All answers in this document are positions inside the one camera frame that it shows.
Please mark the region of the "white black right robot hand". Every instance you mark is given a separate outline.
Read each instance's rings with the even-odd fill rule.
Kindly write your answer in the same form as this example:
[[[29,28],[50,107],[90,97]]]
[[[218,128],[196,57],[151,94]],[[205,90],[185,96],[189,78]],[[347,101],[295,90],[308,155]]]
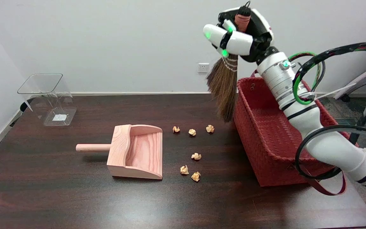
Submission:
[[[238,55],[260,64],[273,45],[274,35],[267,20],[249,3],[220,12],[218,24],[207,24],[202,32],[223,58]]]

